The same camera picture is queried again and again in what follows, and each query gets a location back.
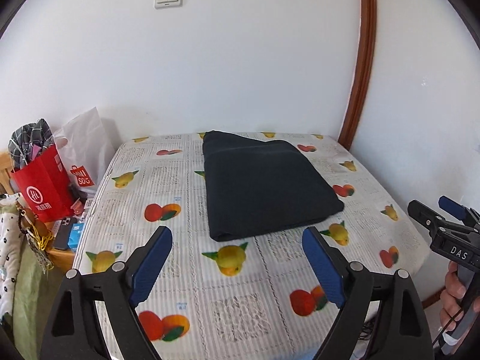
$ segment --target blue gripper pad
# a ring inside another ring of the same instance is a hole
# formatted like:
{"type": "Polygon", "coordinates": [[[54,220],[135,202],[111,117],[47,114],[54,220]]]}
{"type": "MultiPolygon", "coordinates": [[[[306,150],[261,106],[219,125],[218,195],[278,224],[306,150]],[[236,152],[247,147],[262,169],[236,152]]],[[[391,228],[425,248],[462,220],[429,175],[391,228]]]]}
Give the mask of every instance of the blue gripper pad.
{"type": "Polygon", "coordinates": [[[325,291],[328,301],[335,303],[341,309],[345,303],[343,279],[337,273],[325,249],[323,249],[323,246],[309,228],[303,231],[302,246],[313,272],[325,291]]]}
{"type": "Polygon", "coordinates": [[[446,196],[442,196],[438,200],[438,206],[459,221],[463,221],[467,217],[467,210],[465,210],[465,207],[446,196]]]}
{"type": "Polygon", "coordinates": [[[133,274],[131,286],[133,291],[129,299],[133,307],[137,307],[139,303],[146,301],[150,295],[150,291],[170,254],[172,242],[172,232],[168,227],[165,227],[133,274]]]}

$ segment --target wooden baseboard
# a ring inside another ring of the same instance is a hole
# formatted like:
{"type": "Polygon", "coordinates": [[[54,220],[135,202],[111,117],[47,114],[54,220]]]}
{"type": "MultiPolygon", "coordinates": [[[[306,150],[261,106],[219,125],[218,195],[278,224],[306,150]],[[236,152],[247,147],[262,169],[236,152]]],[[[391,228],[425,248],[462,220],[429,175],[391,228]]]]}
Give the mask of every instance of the wooden baseboard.
{"type": "Polygon", "coordinates": [[[438,290],[437,292],[435,292],[433,295],[429,296],[428,298],[426,298],[422,303],[421,305],[423,306],[423,309],[425,310],[426,308],[430,307],[431,305],[435,304],[436,302],[438,302],[440,300],[440,294],[442,293],[442,291],[445,289],[445,287],[443,287],[442,289],[438,290]]]}

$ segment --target white fabric with black dots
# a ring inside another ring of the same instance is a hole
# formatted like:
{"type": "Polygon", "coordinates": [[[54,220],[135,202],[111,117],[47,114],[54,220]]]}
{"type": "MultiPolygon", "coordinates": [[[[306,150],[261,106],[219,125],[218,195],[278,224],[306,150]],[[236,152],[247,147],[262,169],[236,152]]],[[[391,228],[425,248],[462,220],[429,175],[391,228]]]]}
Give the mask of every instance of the white fabric with black dots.
{"type": "Polygon", "coordinates": [[[20,246],[23,236],[18,215],[0,202],[0,320],[14,308],[15,280],[20,268],[20,246]]]}

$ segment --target mattress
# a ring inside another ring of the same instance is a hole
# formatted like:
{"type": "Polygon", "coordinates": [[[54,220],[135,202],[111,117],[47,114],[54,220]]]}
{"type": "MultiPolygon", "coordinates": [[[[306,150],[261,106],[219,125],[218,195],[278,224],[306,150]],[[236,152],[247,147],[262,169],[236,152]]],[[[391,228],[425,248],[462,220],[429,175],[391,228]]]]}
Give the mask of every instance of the mattress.
{"type": "MultiPolygon", "coordinates": [[[[345,210],[316,227],[349,261],[387,274],[419,270],[428,245],[378,181],[333,139],[239,135],[292,143],[333,186],[345,210]]],[[[304,229],[210,239],[202,138],[145,137],[119,148],[94,198],[74,267],[88,274],[125,261],[158,226],[167,226],[172,251],[149,298],[136,309],[154,321],[146,330],[162,359],[311,359],[338,309],[326,302],[303,253],[304,229]],[[222,268],[222,258],[236,266],[222,268]]],[[[102,304],[98,311],[109,351],[121,359],[102,304]]]]}

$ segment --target white plastic bag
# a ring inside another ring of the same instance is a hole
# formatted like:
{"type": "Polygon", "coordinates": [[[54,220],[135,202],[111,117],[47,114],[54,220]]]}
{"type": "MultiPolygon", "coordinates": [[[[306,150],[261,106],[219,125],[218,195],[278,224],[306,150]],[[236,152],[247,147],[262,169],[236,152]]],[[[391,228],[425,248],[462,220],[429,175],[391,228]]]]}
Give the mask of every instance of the white plastic bag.
{"type": "Polygon", "coordinates": [[[94,197],[115,154],[97,108],[78,115],[53,137],[72,183],[89,198],[94,197]]]}

